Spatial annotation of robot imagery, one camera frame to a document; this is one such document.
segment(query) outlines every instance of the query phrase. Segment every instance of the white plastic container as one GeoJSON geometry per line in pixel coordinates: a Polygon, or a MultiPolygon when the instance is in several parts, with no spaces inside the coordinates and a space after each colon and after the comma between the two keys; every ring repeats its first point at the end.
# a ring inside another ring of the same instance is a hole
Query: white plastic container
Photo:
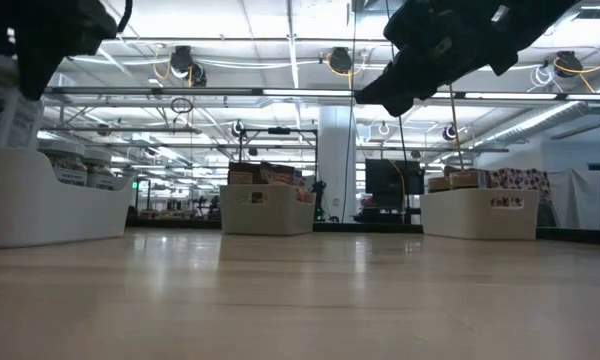
{"type": "Polygon", "coordinates": [[[42,118],[41,101],[18,90],[18,63],[0,55],[0,147],[35,148],[42,118]]]}
{"type": "Polygon", "coordinates": [[[87,166],[82,162],[84,145],[67,140],[40,140],[38,150],[45,154],[58,181],[67,185],[87,186],[87,166]]]}
{"type": "Polygon", "coordinates": [[[220,187],[222,231],[240,235],[298,235],[313,231],[315,195],[296,199],[289,185],[220,187]]]}
{"type": "Polygon", "coordinates": [[[87,187],[109,191],[115,188],[116,177],[111,171],[111,154],[87,149],[84,152],[84,164],[87,166],[87,187]]]}
{"type": "Polygon", "coordinates": [[[114,191],[62,184],[44,154],[0,148],[0,248],[121,236],[132,184],[116,178],[114,191]]]}
{"type": "Polygon", "coordinates": [[[529,190],[458,189],[420,196],[427,235],[483,240],[536,238],[539,194],[529,190]],[[499,199],[519,199],[502,206],[499,199]]]}

